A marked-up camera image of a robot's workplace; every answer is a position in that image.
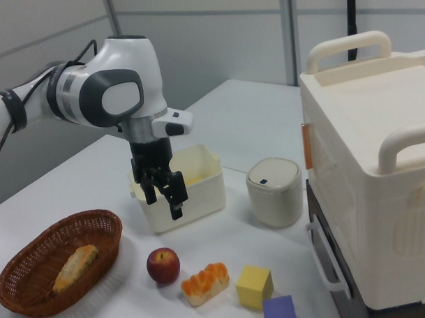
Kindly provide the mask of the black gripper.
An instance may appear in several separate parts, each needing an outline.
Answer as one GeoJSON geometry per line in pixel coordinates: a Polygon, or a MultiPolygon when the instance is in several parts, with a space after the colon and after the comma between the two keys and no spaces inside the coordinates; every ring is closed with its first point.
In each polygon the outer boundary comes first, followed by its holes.
{"type": "Polygon", "coordinates": [[[140,184],[147,204],[156,202],[156,191],[151,182],[151,172],[162,174],[158,187],[166,198],[171,219],[183,216],[182,206],[188,199],[188,193],[181,171],[170,171],[169,162],[173,157],[170,138],[159,138],[147,143],[130,142],[132,152],[131,165],[134,181],[140,184]]]}

